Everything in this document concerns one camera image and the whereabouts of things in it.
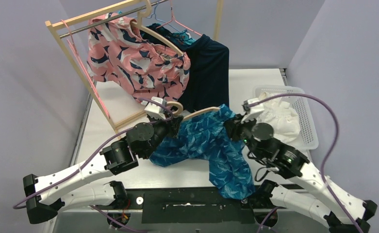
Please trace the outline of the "blue shark print shorts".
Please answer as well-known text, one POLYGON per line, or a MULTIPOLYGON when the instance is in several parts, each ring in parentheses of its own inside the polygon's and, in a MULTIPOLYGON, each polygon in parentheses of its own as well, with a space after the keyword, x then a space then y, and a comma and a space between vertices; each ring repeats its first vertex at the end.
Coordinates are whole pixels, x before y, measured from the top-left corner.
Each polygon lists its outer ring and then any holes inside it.
POLYGON ((187 159, 209 162, 209 181, 226 199, 242 200, 255 192, 254 179, 244 159, 242 141, 232 141, 224 122, 235 117, 225 104, 181 123, 177 136, 166 137, 150 161, 167 167, 187 159))

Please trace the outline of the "white shorts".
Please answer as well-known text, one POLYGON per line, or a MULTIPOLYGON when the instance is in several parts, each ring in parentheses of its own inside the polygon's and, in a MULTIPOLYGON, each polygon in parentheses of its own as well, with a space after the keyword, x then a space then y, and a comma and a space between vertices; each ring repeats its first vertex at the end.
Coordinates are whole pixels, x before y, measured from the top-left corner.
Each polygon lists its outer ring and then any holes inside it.
POLYGON ((301 127, 296 110, 286 99, 276 98, 265 102, 259 121, 273 127, 275 138, 283 143, 290 143, 298 138, 301 127))

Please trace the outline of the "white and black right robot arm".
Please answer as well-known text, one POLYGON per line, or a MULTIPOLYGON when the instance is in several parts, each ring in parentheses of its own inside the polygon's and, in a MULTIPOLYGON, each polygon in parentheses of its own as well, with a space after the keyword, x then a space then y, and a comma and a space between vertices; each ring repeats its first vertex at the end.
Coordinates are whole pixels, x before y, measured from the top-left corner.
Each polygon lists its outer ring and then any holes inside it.
POLYGON ((268 172, 280 175, 310 196, 294 192, 271 180, 264 180, 257 190, 256 200, 262 207, 277 206, 307 216, 330 233, 367 233, 368 220, 375 215, 377 204, 359 199, 322 176, 306 155, 276 139, 267 123, 255 120, 243 122, 242 115, 225 121, 229 139, 243 141, 249 158, 264 165, 268 172))

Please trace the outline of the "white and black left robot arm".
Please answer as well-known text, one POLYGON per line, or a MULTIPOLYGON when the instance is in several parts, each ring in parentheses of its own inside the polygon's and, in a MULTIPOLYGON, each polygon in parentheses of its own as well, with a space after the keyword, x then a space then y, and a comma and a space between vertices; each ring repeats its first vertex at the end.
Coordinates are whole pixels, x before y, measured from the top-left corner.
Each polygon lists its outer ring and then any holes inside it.
POLYGON ((91 205, 125 207, 129 198, 122 182, 97 181, 138 167, 138 159, 149 159, 166 137, 177 135, 182 120, 183 116, 176 116, 168 121, 138 123, 123 138, 102 146, 83 162, 47 176, 25 176, 29 222, 47 222, 65 210, 91 205))

